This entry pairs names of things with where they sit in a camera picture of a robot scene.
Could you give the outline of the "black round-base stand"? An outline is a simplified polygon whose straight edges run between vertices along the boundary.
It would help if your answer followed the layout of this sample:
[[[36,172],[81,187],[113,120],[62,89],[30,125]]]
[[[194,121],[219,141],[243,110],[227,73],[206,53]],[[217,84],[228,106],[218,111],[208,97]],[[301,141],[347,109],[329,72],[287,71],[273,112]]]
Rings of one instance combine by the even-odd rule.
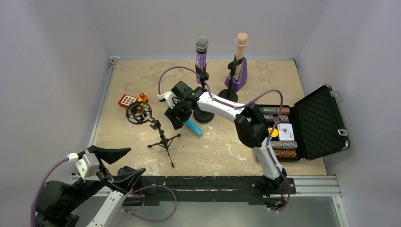
[[[237,92],[233,91],[232,88],[231,88],[232,87],[232,83],[233,83],[233,78],[234,78],[234,75],[235,75],[236,66],[237,66],[237,62],[235,61],[234,65],[231,66],[231,80],[229,82],[229,86],[226,89],[221,90],[219,92],[219,94],[218,94],[219,97],[222,97],[222,98],[227,99],[227,100],[232,101],[232,102],[237,102],[238,101]]]
[[[196,70],[196,73],[197,73],[197,76],[196,76],[197,83],[201,84],[203,90],[206,90],[205,89],[205,86],[206,86],[205,82],[209,79],[209,74],[206,72],[206,67],[201,69],[200,67],[198,67],[196,65],[195,66],[195,70]],[[194,109],[193,116],[194,116],[194,119],[197,122],[200,122],[200,123],[208,123],[214,118],[214,114],[213,113],[202,111],[199,107],[196,107]]]

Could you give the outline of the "black round-base stand front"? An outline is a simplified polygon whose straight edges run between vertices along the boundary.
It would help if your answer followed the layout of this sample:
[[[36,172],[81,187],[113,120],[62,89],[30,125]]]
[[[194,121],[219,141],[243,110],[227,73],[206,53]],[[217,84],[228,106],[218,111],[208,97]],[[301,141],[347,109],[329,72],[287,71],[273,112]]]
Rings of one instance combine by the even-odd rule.
[[[221,90],[219,92],[219,94],[218,94],[219,97],[222,97],[222,98],[227,99],[227,100],[232,101],[232,102],[237,102],[238,101],[237,92],[233,91],[232,88],[231,88],[232,87],[232,83],[233,83],[233,78],[234,78],[234,75],[235,75],[236,66],[237,66],[237,62],[235,61],[234,65],[231,66],[231,80],[229,82],[229,86],[226,89]]]

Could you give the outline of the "purple glitter microphone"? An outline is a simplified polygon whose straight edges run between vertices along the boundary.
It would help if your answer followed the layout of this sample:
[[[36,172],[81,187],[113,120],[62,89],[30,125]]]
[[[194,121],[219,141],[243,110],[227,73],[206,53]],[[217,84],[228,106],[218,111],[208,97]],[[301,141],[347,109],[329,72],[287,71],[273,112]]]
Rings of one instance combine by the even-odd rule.
[[[209,40],[205,36],[199,36],[195,41],[195,48],[196,48],[196,62],[195,62],[195,69],[196,69],[196,81],[197,83],[201,83],[203,80],[207,80],[209,75],[206,72],[207,67],[207,48],[209,46]]]

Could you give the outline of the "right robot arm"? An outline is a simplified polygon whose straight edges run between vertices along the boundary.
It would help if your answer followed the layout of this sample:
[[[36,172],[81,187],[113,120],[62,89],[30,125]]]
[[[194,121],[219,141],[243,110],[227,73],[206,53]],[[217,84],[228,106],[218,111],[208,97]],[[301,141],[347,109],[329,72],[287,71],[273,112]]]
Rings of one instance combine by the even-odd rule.
[[[252,149],[262,166],[263,182],[259,187],[266,195],[275,191],[291,194],[287,173],[270,144],[269,124],[254,101],[247,104],[232,102],[211,93],[208,87],[192,89],[183,81],[179,81],[170,91],[159,92],[158,99],[167,102],[165,115],[175,130],[183,127],[196,107],[233,123],[241,143]]]

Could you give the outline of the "blue plastic microphone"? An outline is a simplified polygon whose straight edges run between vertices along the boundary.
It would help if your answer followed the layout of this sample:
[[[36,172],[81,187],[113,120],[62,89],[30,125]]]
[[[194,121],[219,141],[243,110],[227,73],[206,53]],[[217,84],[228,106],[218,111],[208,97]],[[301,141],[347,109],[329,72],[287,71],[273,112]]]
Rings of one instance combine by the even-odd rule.
[[[193,132],[195,133],[197,136],[201,136],[202,135],[202,130],[191,120],[188,119],[185,122],[185,125]]]

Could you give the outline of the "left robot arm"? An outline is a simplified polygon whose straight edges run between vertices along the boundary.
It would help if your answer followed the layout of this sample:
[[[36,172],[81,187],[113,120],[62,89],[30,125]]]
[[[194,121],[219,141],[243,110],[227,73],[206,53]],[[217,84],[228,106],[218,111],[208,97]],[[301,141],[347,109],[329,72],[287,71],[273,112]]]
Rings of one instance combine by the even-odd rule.
[[[55,164],[55,170],[64,162],[74,163],[80,178],[73,184],[48,181],[49,173],[41,182],[31,206],[32,227],[74,227],[79,216],[72,214],[82,203],[107,187],[111,191],[99,211],[91,219],[90,227],[107,227],[112,217],[121,209],[124,200],[135,188],[145,168],[124,166],[112,175],[104,163],[113,164],[125,156],[131,148],[100,148],[90,146],[87,151],[70,153]]]

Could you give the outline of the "pink plastic microphone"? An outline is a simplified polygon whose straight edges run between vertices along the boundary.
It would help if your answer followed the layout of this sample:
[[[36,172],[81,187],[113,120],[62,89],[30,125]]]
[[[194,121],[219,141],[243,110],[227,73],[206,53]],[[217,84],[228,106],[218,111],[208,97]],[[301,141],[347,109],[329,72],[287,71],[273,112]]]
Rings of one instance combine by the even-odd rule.
[[[236,43],[236,53],[235,53],[235,61],[237,62],[237,66],[235,69],[235,74],[239,73],[243,64],[244,58],[244,50],[248,45],[248,35],[244,32],[241,32],[237,35],[235,39]]]

